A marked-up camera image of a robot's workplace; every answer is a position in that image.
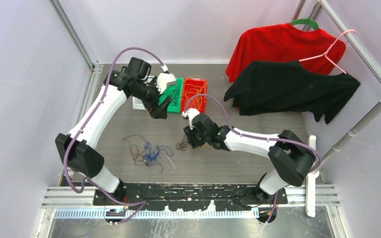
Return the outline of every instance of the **red basket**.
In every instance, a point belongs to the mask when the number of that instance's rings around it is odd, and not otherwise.
[[[185,110],[186,103],[188,103],[189,98],[196,94],[206,93],[208,88],[208,82],[205,79],[199,78],[185,78],[183,83],[183,92],[182,92],[182,101],[180,112]],[[188,108],[198,109],[200,113],[205,112],[206,106],[206,96],[196,97],[192,99],[192,102],[189,104]]]

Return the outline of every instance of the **t-shirt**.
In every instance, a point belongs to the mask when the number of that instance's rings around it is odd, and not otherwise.
[[[252,62],[227,90],[224,101],[234,98],[240,115],[273,112],[312,112],[328,124],[356,92],[360,83],[345,73],[320,75],[298,61]]]
[[[253,28],[243,33],[237,43],[226,74],[234,82],[252,61],[289,62],[323,54],[335,41],[326,31],[301,31],[290,23]],[[338,40],[328,57],[338,63],[345,52],[345,44]],[[325,57],[301,63],[305,69],[328,75],[334,65]]]

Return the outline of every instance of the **green hanger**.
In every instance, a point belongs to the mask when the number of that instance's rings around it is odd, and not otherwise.
[[[308,26],[312,27],[314,30],[318,30],[319,29],[318,23],[313,21],[310,18],[296,19],[294,21],[291,21],[290,24],[293,25],[293,26],[294,25],[308,25]]]

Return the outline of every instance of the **clothes hanger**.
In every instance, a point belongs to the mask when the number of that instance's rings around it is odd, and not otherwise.
[[[319,29],[318,23],[315,22],[314,20],[310,19],[310,18],[296,19],[294,21],[291,21],[290,24],[292,26],[294,26],[294,25],[308,25],[308,26],[312,27],[312,29],[314,29],[314,30],[318,30]]]
[[[351,30],[344,31],[343,33],[341,33],[341,35],[339,35],[339,36],[335,39],[334,43],[332,43],[332,45],[329,46],[329,48],[328,48],[322,55],[313,56],[313,57],[306,58],[306,59],[301,59],[301,60],[299,60],[299,62],[306,61],[306,60],[313,60],[313,59],[316,59],[316,58],[325,56],[325,58],[326,58],[329,62],[331,62],[335,67],[337,67],[337,68],[340,69],[343,73],[346,74],[347,72],[345,72],[345,71],[344,71],[343,69],[341,69],[337,64],[335,64],[334,61],[332,61],[330,58],[328,58],[328,53],[329,53],[329,51],[331,50],[331,48],[335,45],[335,43],[338,41],[338,39],[339,39],[342,35],[347,34],[348,32],[356,33],[356,30],[351,29]]]

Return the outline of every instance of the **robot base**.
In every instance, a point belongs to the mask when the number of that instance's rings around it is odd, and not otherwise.
[[[183,184],[183,183],[125,183],[125,202],[147,201],[143,210],[204,211],[213,202],[216,211],[248,211],[263,204],[256,197],[256,184]],[[93,205],[117,205],[96,191]],[[285,189],[278,192],[278,204],[287,204]]]

